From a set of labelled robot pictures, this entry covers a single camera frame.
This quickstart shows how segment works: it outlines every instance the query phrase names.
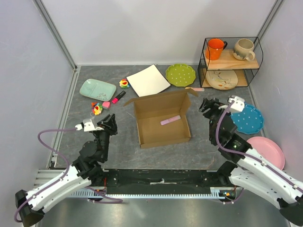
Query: white square plate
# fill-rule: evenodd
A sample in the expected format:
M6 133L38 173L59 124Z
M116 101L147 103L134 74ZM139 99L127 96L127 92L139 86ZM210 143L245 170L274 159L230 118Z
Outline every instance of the white square plate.
M155 65L127 77L139 97L157 94L170 86Z

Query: flower toy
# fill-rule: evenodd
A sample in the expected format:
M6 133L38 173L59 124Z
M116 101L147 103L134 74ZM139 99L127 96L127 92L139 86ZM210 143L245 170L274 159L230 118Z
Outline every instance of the flower toy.
M129 85L127 79L121 80L121 81L119 82L119 85L120 85L121 88L128 88L128 87L130 87L130 85Z
M99 115L102 112L102 107L100 106L100 103L91 103L91 107L92 107L92 112L95 115Z

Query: green plate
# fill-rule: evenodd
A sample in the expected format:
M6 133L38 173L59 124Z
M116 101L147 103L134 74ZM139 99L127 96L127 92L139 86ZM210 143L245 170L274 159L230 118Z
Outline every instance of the green plate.
M186 64L174 64L166 70L166 79L177 87L187 87L196 79L196 72Z
M109 101L116 91L116 86L96 79L88 79L80 89L80 94L101 101Z

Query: small toy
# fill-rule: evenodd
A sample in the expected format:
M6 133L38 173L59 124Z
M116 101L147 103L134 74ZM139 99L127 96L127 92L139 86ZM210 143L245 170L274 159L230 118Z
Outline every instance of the small toy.
M129 87L130 87L130 85L129 85L127 79L121 80L121 81L119 82L119 85L120 85L121 88L129 88Z
M100 103L91 103L91 107L91 110L95 115L99 115L102 112L102 107L100 107Z
M94 107L93 113L95 115L99 115L101 113L101 111L102 111L102 107L100 107L100 106L97 105L97 106Z
M110 102L103 102L102 107L108 110L110 108Z
M93 109L96 105L97 105L98 102L95 102L95 103L91 103L91 108Z

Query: green polka dot plate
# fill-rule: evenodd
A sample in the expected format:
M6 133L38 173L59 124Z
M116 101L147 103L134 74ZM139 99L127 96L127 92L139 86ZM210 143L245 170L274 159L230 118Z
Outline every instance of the green polka dot plate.
M186 64L174 64L166 70L166 79L177 87L186 87L196 79L196 72Z

